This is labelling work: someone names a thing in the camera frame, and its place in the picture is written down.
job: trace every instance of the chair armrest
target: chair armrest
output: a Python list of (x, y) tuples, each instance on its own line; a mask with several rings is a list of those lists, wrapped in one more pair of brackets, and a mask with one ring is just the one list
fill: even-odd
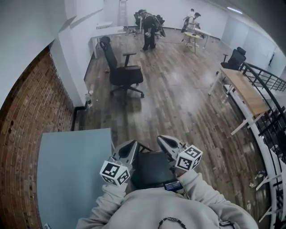
[(135, 55), (136, 52), (124, 52), (123, 53), (123, 56), (126, 56), (126, 55)]
[(125, 53), (123, 53), (123, 56), (126, 56), (125, 64), (124, 64), (125, 67), (128, 65), (130, 56), (135, 55), (135, 54), (136, 54), (136, 52), (125, 52)]
[(227, 58), (228, 54), (223, 54), (223, 55), (224, 55), (223, 61), (225, 62), (225, 59)]
[(124, 69), (127, 71), (133, 71), (133, 70), (140, 70), (141, 67), (140, 66), (127, 66)]

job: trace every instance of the hand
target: hand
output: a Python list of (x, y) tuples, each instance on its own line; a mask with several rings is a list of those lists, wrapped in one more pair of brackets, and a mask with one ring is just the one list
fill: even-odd
[(147, 36), (148, 38), (150, 38), (151, 37), (151, 34), (150, 33), (145, 33), (145, 36)]
[(181, 169), (178, 169), (178, 168), (175, 169), (175, 174), (177, 175), (177, 177), (180, 177), (180, 176), (183, 175), (185, 172), (186, 172), (186, 171), (181, 170)]

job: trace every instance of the person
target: person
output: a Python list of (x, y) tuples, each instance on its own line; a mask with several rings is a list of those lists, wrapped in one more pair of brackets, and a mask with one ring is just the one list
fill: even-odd
[(188, 16), (186, 16), (186, 17), (183, 19), (183, 21), (186, 20), (187, 18), (194, 17), (194, 15), (195, 15), (195, 10), (194, 10), (194, 9), (191, 9), (191, 11), (189, 12)]
[(189, 18), (188, 31), (194, 33), (194, 28), (197, 24), (196, 19), (200, 16), (201, 16), (200, 13), (196, 12), (193, 16)]
[(147, 51), (149, 46), (151, 49), (156, 48), (155, 32), (156, 25), (155, 19), (152, 14), (148, 13), (145, 9), (138, 11), (139, 16), (142, 17), (143, 30), (144, 30), (144, 47), (143, 51)]
[[(191, 32), (191, 33), (194, 34), (194, 33), (195, 33), (194, 28), (196, 27), (196, 24), (198, 24), (198, 23), (196, 22), (196, 19), (197, 19), (198, 17), (200, 17), (200, 16), (201, 16), (201, 14), (198, 13), (198, 12), (196, 12), (193, 16), (190, 16), (189, 18), (187, 18), (186, 21), (185, 21), (185, 23), (188, 23), (188, 25), (187, 25), (187, 26), (184, 25), (184, 27), (183, 27), (181, 33), (187, 31), (187, 32)], [(187, 43), (190, 43), (190, 37), (189, 37), (189, 36), (186, 36), (186, 35), (185, 35), (181, 42), (183, 42), (184, 40), (187, 40), (187, 41), (188, 41)]]
[(227, 201), (194, 170), (176, 170), (189, 199), (161, 188), (136, 190), (126, 195), (120, 187), (103, 185), (103, 196), (89, 218), (76, 229), (258, 229), (241, 207)]

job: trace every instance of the ceiling light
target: ceiling light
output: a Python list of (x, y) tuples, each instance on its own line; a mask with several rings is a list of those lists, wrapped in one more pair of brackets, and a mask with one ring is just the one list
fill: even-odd
[(233, 9), (233, 8), (231, 8), (231, 7), (228, 7), (228, 9), (229, 9), (229, 10), (232, 10), (232, 11), (234, 11), (234, 12), (237, 12), (237, 13), (242, 14), (242, 12), (241, 12), (241, 11), (239, 11), (239, 10), (237, 10), (237, 9)]

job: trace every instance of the chair backrest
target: chair backrest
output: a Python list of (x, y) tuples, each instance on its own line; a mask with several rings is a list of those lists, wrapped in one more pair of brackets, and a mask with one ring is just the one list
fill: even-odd
[(240, 65), (246, 60), (245, 57), (246, 51), (241, 47), (237, 47), (237, 49), (233, 50), (228, 63), (233, 67), (233, 69), (238, 70)]
[(110, 38), (106, 36), (102, 37), (100, 39), (100, 46), (104, 51), (104, 56), (110, 68), (110, 75), (116, 74), (117, 60), (111, 48)]

